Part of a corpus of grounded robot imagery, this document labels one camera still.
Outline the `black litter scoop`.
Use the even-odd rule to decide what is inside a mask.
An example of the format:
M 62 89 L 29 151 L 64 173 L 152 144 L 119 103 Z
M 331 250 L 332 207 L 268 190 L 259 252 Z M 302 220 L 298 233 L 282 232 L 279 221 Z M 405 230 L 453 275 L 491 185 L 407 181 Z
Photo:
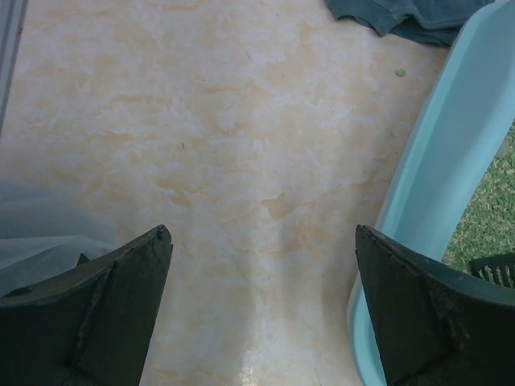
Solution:
M 469 261 L 471 274 L 485 281 L 513 289 L 514 288 L 514 253 L 497 254 Z

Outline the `teal plastic litter box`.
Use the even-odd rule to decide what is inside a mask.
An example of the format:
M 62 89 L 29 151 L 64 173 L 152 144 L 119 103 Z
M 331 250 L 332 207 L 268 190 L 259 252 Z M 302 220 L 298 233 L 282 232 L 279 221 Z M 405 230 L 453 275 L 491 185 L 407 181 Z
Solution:
M 371 228 L 443 264 L 513 119 L 514 4 L 499 1 L 478 10 L 459 33 Z M 362 383 L 388 385 L 360 270 L 348 304 L 348 332 Z

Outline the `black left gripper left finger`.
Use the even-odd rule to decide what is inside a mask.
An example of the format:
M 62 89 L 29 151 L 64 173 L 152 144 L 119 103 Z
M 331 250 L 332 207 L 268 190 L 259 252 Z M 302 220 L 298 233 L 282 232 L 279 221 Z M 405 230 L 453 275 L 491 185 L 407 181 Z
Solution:
M 137 385 L 172 254 L 163 225 L 1 298 L 3 385 Z

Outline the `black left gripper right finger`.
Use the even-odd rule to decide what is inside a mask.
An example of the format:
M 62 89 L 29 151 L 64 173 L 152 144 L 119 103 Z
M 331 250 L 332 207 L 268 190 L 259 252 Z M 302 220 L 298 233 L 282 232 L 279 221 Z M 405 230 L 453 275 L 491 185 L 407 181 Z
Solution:
M 512 385 L 514 291 L 356 228 L 356 257 L 388 385 Z

